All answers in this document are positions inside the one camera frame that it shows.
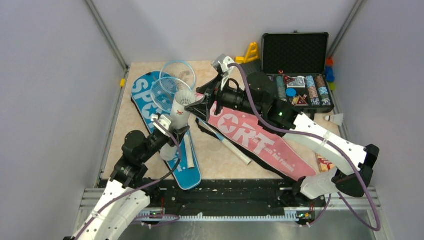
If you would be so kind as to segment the clear tube lid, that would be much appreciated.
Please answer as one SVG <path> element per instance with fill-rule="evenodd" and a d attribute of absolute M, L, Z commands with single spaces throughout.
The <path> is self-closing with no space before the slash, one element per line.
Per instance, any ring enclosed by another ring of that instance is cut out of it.
<path fill-rule="evenodd" d="M 221 149 L 222 142 L 219 139 L 212 139 L 209 144 L 209 150 L 212 152 L 218 152 Z"/>

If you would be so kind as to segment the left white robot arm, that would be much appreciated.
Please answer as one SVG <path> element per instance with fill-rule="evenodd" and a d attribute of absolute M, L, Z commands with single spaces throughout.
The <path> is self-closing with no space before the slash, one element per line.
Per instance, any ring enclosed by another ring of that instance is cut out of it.
<path fill-rule="evenodd" d="M 189 126 L 175 130 L 159 125 L 149 136 L 133 130 L 125 136 L 122 156 L 89 217 L 70 240 L 117 240 L 137 215 L 160 202 L 161 179 L 146 178 L 146 162 L 164 146 L 179 147 Z"/>

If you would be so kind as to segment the white shuttlecock tube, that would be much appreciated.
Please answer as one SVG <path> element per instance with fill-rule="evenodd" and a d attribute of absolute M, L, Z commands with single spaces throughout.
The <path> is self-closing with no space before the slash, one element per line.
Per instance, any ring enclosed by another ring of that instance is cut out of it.
<path fill-rule="evenodd" d="M 179 130 L 188 125 L 190 113 L 185 110 L 186 106 L 177 103 L 175 96 L 170 112 L 170 117 L 172 118 L 173 128 Z M 166 162 L 172 161 L 177 156 L 178 147 L 179 145 L 171 147 L 166 144 L 160 151 L 160 157 Z"/>

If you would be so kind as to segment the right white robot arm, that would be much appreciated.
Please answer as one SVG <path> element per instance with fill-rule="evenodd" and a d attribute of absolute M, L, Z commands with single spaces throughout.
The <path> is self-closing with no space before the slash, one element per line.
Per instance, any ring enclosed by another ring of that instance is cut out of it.
<path fill-rule="evenodd" d="M 274 169 L 282 164 L 277 148 L 284 141 L 296 142 L 329 160 L 333 168 L 316 175 L 288 167 L 282 170 L 295 181 L 293 200 L 299 206 L 326 194 L 368 196 L 379 148 L 333 134 L 278 99 L 276 90 L 262 72 L 248 75 L 244 89 L 231 87 L 219 75 L 198 89 L 199 100 L 186 109 Z"/>

